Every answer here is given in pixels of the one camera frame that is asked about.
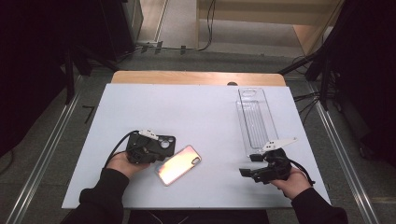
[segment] table surface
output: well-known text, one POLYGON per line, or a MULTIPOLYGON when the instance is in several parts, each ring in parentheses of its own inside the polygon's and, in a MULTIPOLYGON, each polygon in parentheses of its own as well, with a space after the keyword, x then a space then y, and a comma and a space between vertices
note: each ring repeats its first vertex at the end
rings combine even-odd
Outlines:
MULTIPOLYGON (((202 161, 169 187, 164 186, 155 175, 155 166, 159 163, 152 164, 131 180, 123 197, 125 207, 290 207, 290 200, 274 186, 254 183, 251 178, 239 174, 238 168, 257 169, 266 166, 266 163, 251 162, 245 154, 235 105, 238 89, 242 87, 224 85, 229 81, 249 83, 252 74, 202 73, 198 76, 199 74, 159 71, 116 73, 112 84, 106 86, 98 106, 63 208, 78 206, 80 191, 95 185, 108 153, 126 133, 145 128, 155 130, 156 134, 174 135, 177 138, 176 151, 192 145, 201 155, 202 161), (195 84, 184 85, 190 79, 195 79, 195 84), (126 84, 131 81, 139 84, 126 84)), ((265 92, 279 138, 298 138, 296 143, 284 149, 289 158, 308 170, 317 181, 317 192, 330 202, 290 90, 284 85, 282 76, 253 74, 251 77, 251 84, 257 83, 257 77, 272 79, 270 83, 273 87, 256 88, 265 92)))

